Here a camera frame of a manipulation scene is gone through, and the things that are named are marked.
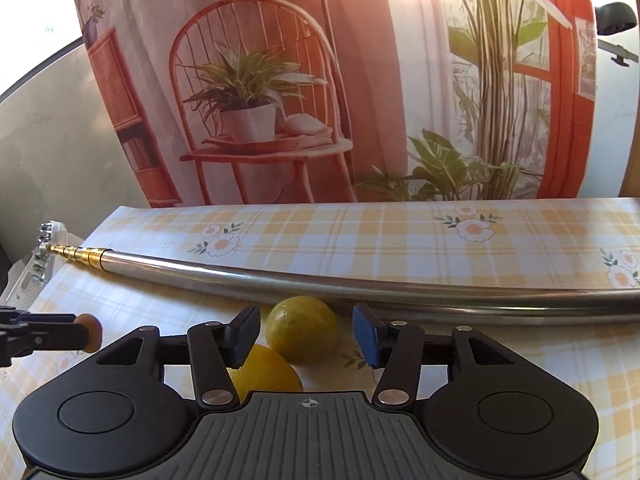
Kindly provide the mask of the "large yellow lemon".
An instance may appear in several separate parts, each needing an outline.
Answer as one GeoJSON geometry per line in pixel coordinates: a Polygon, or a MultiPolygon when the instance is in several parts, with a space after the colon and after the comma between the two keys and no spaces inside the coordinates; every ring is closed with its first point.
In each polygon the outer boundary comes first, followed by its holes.
{"type": "Polygon", "coordinates": [[[303,384],[294,368],[272,349],[255,344],[244,364],[227,368],[241,402],[251,392],[303,392],[303,384]]]}

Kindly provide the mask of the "brown kiwi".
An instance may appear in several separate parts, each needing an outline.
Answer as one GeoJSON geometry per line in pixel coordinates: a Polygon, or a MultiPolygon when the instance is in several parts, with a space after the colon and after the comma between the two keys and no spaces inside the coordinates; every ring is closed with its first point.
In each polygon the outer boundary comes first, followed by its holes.
{"type": "Polygon", "coordinates": [[[82,326],[88,333],[88,340],[85,347],[82,348],[86,353],[94,353],[102,346],[103,328],[100,321],[89,313],[78,315],[74,321],[75,324],[82,326]]]}

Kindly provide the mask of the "green lime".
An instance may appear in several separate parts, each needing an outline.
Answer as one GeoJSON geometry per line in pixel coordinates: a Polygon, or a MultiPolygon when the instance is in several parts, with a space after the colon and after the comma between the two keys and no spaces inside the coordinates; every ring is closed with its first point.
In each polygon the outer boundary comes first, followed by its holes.
{"type": "Polygon", "coordinates": [[[264,337],[268,346],[292,365],[319,364],[336,349],[337,319],[328,305],[317,298],[291,297],[272,308],[264,337]]]}

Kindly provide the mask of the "white plastic object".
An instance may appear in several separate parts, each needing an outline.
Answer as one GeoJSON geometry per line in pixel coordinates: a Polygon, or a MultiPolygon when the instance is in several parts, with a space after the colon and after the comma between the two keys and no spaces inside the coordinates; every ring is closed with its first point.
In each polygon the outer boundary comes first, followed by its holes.
{"type": "Polygon", "coordinates": [[[8,284],[2,290],[1,304],[28,310],[64,260],[44,250],[47,244],[80,246],[84,240],[68,232],[63,222],[49,220],[40,226],[34,250],[9,270],[8,284]]]}

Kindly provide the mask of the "telescopic metal pole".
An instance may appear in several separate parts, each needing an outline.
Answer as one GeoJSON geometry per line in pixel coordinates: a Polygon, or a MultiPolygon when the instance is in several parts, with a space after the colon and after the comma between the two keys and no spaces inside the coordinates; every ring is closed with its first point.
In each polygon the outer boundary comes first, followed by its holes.
{"type": "Polygon", "coordinates": [[[349,314],[363,302],[380,318],[480,326],[562,326],[636,322],[635,289],[544,289],[427,285],[212,266],[48,243],[43,250],[102,273],[217,297],[277,304],[308,296],[349,314]]]}

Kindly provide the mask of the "printed room backdrop cloth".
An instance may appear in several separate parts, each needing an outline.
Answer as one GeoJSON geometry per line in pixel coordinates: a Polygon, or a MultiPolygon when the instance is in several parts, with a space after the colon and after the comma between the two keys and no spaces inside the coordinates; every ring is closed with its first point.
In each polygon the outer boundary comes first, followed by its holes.
{"type": "Polygon", "coordinates": [[[591,0],[74,0],[153,207],[573,198],[591,0]]]}

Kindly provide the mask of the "black lamp fixture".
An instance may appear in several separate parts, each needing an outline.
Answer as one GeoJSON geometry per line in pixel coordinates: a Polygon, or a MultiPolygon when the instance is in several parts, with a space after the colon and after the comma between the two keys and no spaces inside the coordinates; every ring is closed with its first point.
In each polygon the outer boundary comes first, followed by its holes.
{"type": "MultiPolygon", "coordinates": [[[[596,14],[598,36],[613,36],[620,32],[634,29],[638,26],[636,14],[623,2],[612,2],[594,9],[596,14]]],[[[638,64],[639,57],[619,44],[611,44],[603,39],[598,39],[598,48],[612,54],[612,61],[619,66],[628,67],[629,62],[638,64]]]]}

